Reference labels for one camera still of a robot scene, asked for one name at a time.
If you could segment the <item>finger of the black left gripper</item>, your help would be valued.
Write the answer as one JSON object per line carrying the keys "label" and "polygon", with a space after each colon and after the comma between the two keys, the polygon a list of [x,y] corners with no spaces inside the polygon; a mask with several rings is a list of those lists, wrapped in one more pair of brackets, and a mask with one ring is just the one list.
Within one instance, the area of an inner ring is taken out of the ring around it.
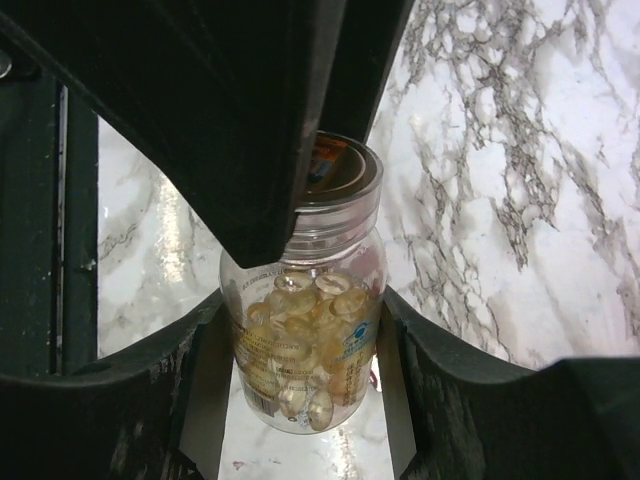
{"label": "finger of the black left gripper", "polygon": [[367,140],[413,5],[413,0],[346,3],[321,130]]}
{"label": "finger of the black left gripper", "polygon": [[235,262],[278,260],[317,124],[321,1],[5,1],[1,27],[172,181]]}

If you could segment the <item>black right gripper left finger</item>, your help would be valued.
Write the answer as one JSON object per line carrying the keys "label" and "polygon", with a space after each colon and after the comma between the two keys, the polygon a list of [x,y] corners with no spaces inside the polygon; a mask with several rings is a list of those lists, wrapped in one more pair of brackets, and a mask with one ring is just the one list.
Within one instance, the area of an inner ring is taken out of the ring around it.
{"label": "black right gripper left finger", "polygon": [[3,375],[2,478],[217,478],[231,343],[215,292],[74,375]]}

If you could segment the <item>clear bottle yellow pills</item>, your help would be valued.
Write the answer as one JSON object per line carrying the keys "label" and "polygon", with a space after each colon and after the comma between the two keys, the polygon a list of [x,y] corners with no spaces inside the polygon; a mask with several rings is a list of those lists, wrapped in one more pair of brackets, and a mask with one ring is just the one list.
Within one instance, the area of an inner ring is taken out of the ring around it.
{"label": "clear bottle yellow pills", "polygon": [[277,430],[330,430],[365,396],[387,281],[376,228],[382,180],[355,200],[298,209],[275,263],[244,269],[221,256],[245,399]]}

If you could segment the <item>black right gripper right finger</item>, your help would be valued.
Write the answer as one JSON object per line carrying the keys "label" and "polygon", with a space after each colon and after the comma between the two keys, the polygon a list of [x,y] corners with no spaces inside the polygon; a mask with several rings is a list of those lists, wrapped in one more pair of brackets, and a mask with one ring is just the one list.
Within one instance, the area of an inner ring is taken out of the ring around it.
{"label": "black right gripper right finger", "polygon": [[378,362],[397,479],[635,479],[639,362],[493,357],[387,290]]}

